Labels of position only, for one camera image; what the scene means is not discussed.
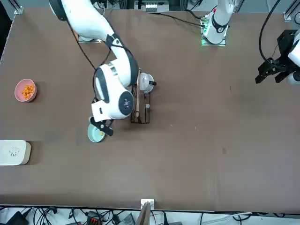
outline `pink bowl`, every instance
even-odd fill
[[[23,97],[22,91],[25,89],[26,85],[34,85],[34,91],[30,98],[27,100]],[[21,80],[15,87],[15,98],[19,102],[31,102],[37,95],[37,87],[31,79]]]

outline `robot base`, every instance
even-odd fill
[[[207,18],[204,18],[204,20],[200,20],[201,25],[208,26],[209,21]],[[207,38],[203,35],[206,30],[206,27],[201,27],[201,45],[202,46],[223,46],[226,47],[226,39],[224,39],[219,44],[213,44],[207,40]]]

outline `floor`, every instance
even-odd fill
[[[17,211],[22,211],[24,208],[10,208],[4,209],[0,211],[0,223],[6,223]],[[33,215],[35,212],[35,208],[32,209],[28,216],[26,217],[29,225],[33,224]],[[49,221],[54,225],[68,225],[73,224],[74,218],[69,219],[70,209],[58,209],[58,212],[54,215],[53,213],[49,213],[47,218]],[[98,210],[98,213],[105,212],[105,210]],[[132,213],[133,218],[137,221],[139,216],[138,211],[125,211],[119,214],[120,221],[122,221],[128,214]],[[155,220],[153,216],[150,217],[150,225],[160,225],[164,222],[164,215],[162,212],[154,211],[153,212]],[[174,222],[181,222],[183,225],[200,225],[200,218],[202,213],[186,213],[186,212],[166,212],[167,221],[171,225]],[[36,220],[40,217],[40,213],[37,211]],[[79,210],[74,211],[74,215],[77,222],[84,223],[86,221],[86,216]],[[202,217],[202,225],[208,224],[210,221],[213,225],[238,225],[239,222],[235,221],[232,217],[229,218],[227,221],[222,221],[221,223],[212,222],[214,219],[223,218],[225,215],[220,214],[204,214]],[[299,225],[300,219],[296,218],[288,218],[288,215],[285,215],[285,218],[277,218],[277,217],[260,217],[260,216],[251,216],[249,219],[243,221],[241,224],[243,225]]]

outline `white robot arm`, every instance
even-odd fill
[[[209,24],[203,35],[212,44],[219,44],[226,36],[228,23],[234,11],[234,5],[231,0],[218,0],[218,5],[215,10],[212,10],[206,18]]]
[[[101,99],[92,103],[93,117],[90,120],[94,126],[112,135],[112,130],[105,126],[105,122],[123,119],[133,110],[133,95],[125,87],[136,83],[137,62],[90,0],[49,0],[49,3],[56,16],[62,21],[68,20],[77,34],[103,40],[117,58],[95,71],[96,90]]]

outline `white container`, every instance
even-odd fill
[[[24,165],[30,152],[31,145],[24,140],[0,140],[0,165]]]

